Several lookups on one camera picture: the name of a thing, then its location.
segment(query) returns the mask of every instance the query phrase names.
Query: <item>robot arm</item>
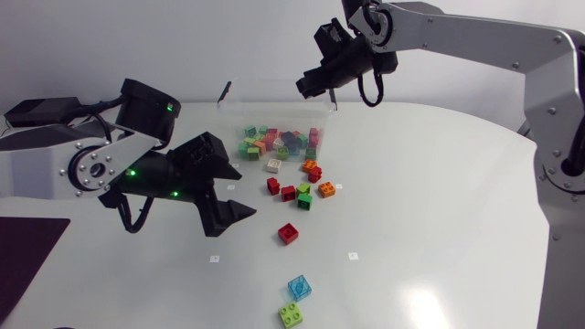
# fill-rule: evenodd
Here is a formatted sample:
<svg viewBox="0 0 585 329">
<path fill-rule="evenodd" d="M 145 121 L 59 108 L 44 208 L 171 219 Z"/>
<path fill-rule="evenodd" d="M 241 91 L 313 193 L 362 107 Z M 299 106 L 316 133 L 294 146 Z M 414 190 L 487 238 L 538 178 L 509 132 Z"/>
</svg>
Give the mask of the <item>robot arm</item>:
<svg viewBox="0 0 585 329">
<path fill-rule="evenodd" d="M 367 105 L 383 98 L 382 74 L 396 51 L 422 49 L 526 75 L 525 114 L 537 143 L 539 204 L 550 224 L 539 328 L 585 325 L 585 35 L 555 27 L 445 15 L 425 3 L 344 0 L 350 37 L 334 19 L 315 40 L 321 67 L 297 81 L 305 98 L 358 79 Z M 374 70 L 378 99 L 364 96 L 362 75 Z"/>
</svg>

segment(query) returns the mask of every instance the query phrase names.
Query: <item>pile of lego bricks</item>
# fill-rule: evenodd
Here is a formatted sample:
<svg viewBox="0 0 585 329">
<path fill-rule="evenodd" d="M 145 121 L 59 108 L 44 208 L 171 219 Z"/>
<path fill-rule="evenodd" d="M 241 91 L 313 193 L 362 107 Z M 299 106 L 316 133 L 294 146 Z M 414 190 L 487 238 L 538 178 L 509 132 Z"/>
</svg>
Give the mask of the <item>pile of lego bricks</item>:
<svg viewBox="0 0 585 329">
<path fill-rule="evenodd" d="M 238 144 L 239 157 L 245 160 L 260 160 L 262 156 L 276 153 L 279 160 L 298 158 L 304 150 L 304 158 L 316 160 L 317 146 L 320 143 L 320 132 L 311 128 L 308 137 L 297 131 L 279 132 L 276 128 L 261 126 L 258 131 L 255 126 L 244 129 L 246 137 Z"/>
</svg>

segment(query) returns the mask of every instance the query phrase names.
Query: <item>orange lego brick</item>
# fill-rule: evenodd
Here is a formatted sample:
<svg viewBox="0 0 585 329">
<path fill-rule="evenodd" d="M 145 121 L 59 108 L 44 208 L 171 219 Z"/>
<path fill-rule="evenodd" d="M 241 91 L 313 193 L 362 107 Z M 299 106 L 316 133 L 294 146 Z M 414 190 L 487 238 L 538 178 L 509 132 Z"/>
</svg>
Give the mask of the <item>orange lego brick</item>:
<svg viewBox="0 0 585 329">
<path fill-rule="evenodd" d="M 315 160 L 307 159 L 303 164 L 303 171 L 308 173 L 315 167 L 317 167 L 317 162 Z"/>
<path fill-rule="evenodd" d="M 260 156 L 263 156 L 266 154 L 266 144 L 264 142 L 256 141 L 256 142 L 254 142 L 254 145 L 260 149 Z"/>
<path fill-rule="evenodd" d="M 322 197 L 330 197 L 335 194 L 335 186 L 331 182 L 319 185 L 319 193 Z"/>
</svg>

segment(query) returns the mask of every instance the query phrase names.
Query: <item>white lego brick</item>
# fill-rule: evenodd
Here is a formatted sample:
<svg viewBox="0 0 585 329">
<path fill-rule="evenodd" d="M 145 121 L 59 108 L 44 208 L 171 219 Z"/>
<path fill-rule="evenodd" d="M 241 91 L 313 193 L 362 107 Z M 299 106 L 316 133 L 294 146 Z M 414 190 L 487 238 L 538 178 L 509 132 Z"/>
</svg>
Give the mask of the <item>white lego brick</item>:
<svg viewBox="0 0 585 329">
<path fill-rule="evenodd" d="M 270 159 L 268 161 L 268 164 L 266 164 L 266 170 L 271 173 L 278 174 L 278 172 L 281 170 L 281 166 L 282 166 L 281 160 Z"/>
</svg>

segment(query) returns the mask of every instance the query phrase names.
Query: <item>black cable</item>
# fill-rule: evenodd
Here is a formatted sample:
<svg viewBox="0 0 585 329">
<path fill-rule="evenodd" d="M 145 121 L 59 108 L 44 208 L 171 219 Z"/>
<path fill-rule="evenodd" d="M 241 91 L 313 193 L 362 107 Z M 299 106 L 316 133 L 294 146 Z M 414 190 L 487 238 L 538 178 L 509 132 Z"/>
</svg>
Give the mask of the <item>black cable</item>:
<svg viewBox="0 0 585 329">
<path fill-rule="evenodd" d="M 83 117 L 86 115 L 92 115 L 94 113 L 101 113 L 103 111 L 106 111 L 108 109 L 114 108 L 118 105 L 125 103 L 126 100 L 127 100 L 126 96 L 120 95 L 120 97 L 118 97 L 115 100 L 100 101 L 99 103 L 96 104 L 85 105 L 65 114 L 61 120 L 62 122 L 68 124 L 75 118 Z"/>
<path fill-rule="evenodd" d="M 118 213 L 120 213 L 120 218 L 122 219 L 122 224 L 124 228 L 130 233 L 136 233 L 140 231 L 143 227 L 144 223 L 146 222 L 146 218 L 148 217 L 148 211 L 150 211 L 150 207 L 153 204 L 154 198 L 147 197 L 144 201 L 143 208 L 140 209 L 141 213 L 138 219 L 132 223 L 132 213 L 130 212 L 130 205 L 128 204 L 128 198 L 124 197 L 118 205 Z"/>
<path fill-rule="evenodd" d="M 364 93 L 364 78 L 361 75 L 357 77 L 359 96 L 361 96 L 364 103 L 369 107 L 377 106 L 382 102 L 382 99 L 384 99 L 384 81 L 382 80 L 382 75 L 374 72 L 374 80 L 376 81 L 376 86 L 378 87 L 378 97 L 376 98 L 375 102 L 371 102 Z"/>
</svg>

